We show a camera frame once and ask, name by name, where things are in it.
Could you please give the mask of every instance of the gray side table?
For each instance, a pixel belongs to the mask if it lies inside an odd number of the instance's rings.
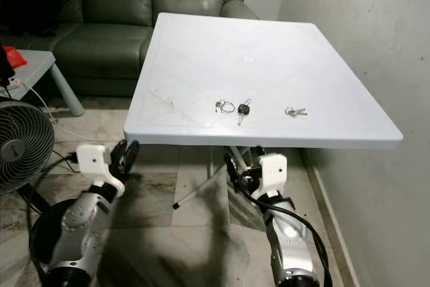
[[[81,102],[79,102],[70,85],[61,74],[58,67],[55,65],[55,57],[51,52],[42,50],[18,50],[19,53],[27,61],[26,65],[22,65],[15,69],[15,77],[20,78],[22,83],[25,83],[29,87],[33,87],[40,78],[49,71],[54,79],[58,90],[67,106],[69,107],[71,114],[74,116],[80,116],[85,112]],[[21,99],[28,90],[23,85],[17,89],[9,90],[13,99]],[[0,91],[0,95],[6,96],[4,91]]]

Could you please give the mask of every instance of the side table leg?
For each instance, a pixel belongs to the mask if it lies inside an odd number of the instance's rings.
[[[60,90],[61,95],[66,101],[66,104],[69,107],[72,115],[76,117],[82,115],[85,110],[83,109],[81,102],[79,102],[72,88],[67,83],[65,77],[63,77],[60,70],[55,64],[51,66],[50,72],[56,86],[58,87],[58,90]]]

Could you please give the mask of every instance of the power strip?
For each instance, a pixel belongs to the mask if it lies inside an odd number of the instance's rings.
[[[11,77],[11,78],[9,79],[9,82],[10,82],[11,84],[9,84],[9,85],[7,86],[7,89],[8,89],[8,90],[17,89],[18,87],[21,87],[21,86],[22,86],[22,82],[21,82],[21,79],[20,79],[19,77]],[[6,90],[5,90],[5,88],[4,88],[4,87],[0,87],[0,91],[1,91],[1,92],[6,92]]]

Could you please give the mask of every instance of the baseboard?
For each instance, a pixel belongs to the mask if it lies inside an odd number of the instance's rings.
[[[301,150],[302,159],[304,162],[304,166],[309,176],[310,183],[312,185],[312,189],[314,190],[314,194],[316,200],[318,202],[318,207],[321,210],[321,213],[328,213],[329,218],[327,216],[322,216],[325,226],[327,227],[327,232],[329,234],[329,239],[332,244],[333,249],[338,246],[342,250],[342,254],[339,252],[335,252],[336,262],[338,263],[341,277],[343,283],[346,287],[355,286],[360,287],[359,281],[357,278],[357,274],[355,273],[354,267],[352,266],[351,257],[349,256],[348,248],[345,244],[345,240],[343,239],[342,232],[339,228],[339,223],[337,222],[335,213],[330,204],[329,197],[327,195],[327,191],[325,190],[324,183],[321,179],[320,173],[315,166],[314,161],[312,160],[312,155],[308,149]]]

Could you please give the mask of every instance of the sofa armrest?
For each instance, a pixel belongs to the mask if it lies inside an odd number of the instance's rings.
[[[259,19],[241,0],[227,1],[221,9],[221,17]]]

